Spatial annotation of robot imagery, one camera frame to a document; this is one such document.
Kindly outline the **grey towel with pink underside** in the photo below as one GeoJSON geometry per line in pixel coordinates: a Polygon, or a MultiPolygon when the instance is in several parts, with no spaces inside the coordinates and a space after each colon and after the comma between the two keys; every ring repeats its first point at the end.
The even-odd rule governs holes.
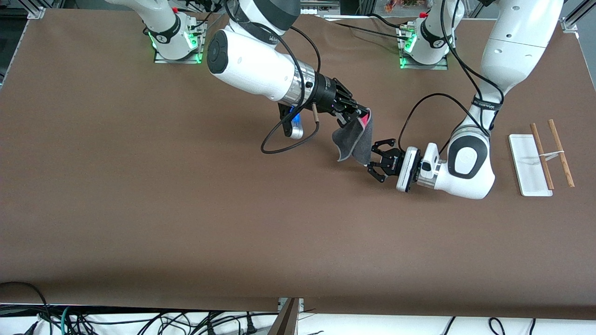
{"type": "Polygon", "coordinates": [[[370,163],[374,121],[371,109],[367,108],[366,112],[366,116],[332,133],[332,142],[339,153],[338,162],[353,158],[363,166],[370,163]]]}

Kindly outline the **grey device with white connectors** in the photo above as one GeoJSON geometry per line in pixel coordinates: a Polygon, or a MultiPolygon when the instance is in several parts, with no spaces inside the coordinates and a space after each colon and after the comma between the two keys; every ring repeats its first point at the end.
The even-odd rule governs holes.
{"type": "Polygon", "coordinates": [[[301,14],[340,15],[340,0],[300,0],[301,14]]]}

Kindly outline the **orange object behind table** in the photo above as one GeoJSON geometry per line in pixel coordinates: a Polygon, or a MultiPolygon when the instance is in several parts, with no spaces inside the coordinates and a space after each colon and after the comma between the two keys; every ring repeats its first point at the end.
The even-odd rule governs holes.
{"type": "Polygon", "coordinates": [[[417,11],[422,12],[430,9],[433,0],[386,0],[383,8],[386,13],[396,11],[417,11]]]}

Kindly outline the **wooden chopsticks pair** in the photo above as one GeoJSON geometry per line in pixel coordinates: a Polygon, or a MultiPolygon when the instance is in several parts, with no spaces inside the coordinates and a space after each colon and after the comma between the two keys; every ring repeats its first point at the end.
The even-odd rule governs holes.
{"type": "Polygon", "coordinates": [[[536,123],[530,123],[530,129],[531,129],[534,141],[535,141],[536,149],[538,151],[538,157],[539,157],[539,161],[540,161],[540,164],[541,164],[541,167],[543,170],[543,174],[545,176],[547,189],[549,189],[549,191],[553,191],[554,184],[553,184],[553,180],[551,178],[549,166],[546,161],[546,153],[543,150],[542,141],[541,141],[541,138],[539,137],[538,128],[536,126],[536,123]]]}
{"type": "Polygon", "coordinates": [[[554,120],[553,119],[549,119],[548,120],[548,124],[549,124],[549,129],[550,129],[550,131],[551,131],[551,133],[553,135],[555,145],[557,147],[558,157],[559,157],[560,162],[562,164],[562,169],[563,169],[563,172],[564,172],[564,175],[565,175],[565,178],[566,178],[566,182],[568,183],[568,187],[575,188],[575,183],[574,183],[574,180],[573,180],[571,171],[569,169],[568,160],[566,159],[565,151],[564,151],[564,149],[562,147],[560,136],[558,134],[557,127],[556,127],[556,125],[554,123],[554,120]]]}

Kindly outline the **brown table leg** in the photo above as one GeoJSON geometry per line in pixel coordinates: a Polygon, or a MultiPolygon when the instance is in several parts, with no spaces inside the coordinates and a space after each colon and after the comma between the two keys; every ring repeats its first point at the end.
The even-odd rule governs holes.
{"type": "Polygon", "coordinates": [[[298,316],[304,311],[303,298],[279,298],[279,313],[267,335],[297,335],[298,316]]]}

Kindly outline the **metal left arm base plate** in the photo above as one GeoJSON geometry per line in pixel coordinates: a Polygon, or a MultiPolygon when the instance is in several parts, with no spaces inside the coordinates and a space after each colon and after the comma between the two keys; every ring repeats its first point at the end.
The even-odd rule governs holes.
{"type": "Polygon", "coordinates": [[[407,25],[400,25],[396,28],[398,37],[405,37],[405,40],[398,40],[398,49],[400,55],[400,68],[415,69],[415,70],[448,70],[447,51],[441,53],[441,59],[434,64],[424,64],[415,60],[411,54],[414,47],[419,44],[421,38],[418,38],[415,32],[415,26],[411,25],[413,21],[407,25]]]}

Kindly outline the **white rack base plate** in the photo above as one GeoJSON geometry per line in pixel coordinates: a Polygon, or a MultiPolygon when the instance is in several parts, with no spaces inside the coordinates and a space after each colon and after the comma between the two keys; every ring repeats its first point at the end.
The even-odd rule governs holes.
{"type": "Polygon", "coordinates": [[[511,134],[508,137],[519,190],[524,197],[551,197],[533,135],[511,134]]]}

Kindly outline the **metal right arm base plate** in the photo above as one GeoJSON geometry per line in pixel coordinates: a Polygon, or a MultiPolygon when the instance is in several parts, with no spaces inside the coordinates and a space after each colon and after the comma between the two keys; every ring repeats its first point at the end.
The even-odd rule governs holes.
{"type": "Polygon", "coordinates": [[[201,64],[203,59],[204,45],[206,42],[207,28],[207,23],[203,23],[198,28],[194,28],[194,30],[192,30],[191,34],[187,38],[187,41],[190,41],[193,49],[190,50],[190,53],[182,59],[169,60],[164,58],[157,51],[157,49],[155,49],[155,44],[153,44],[152,47],[155,49],[153,62],[156,64],[201,64]]]}

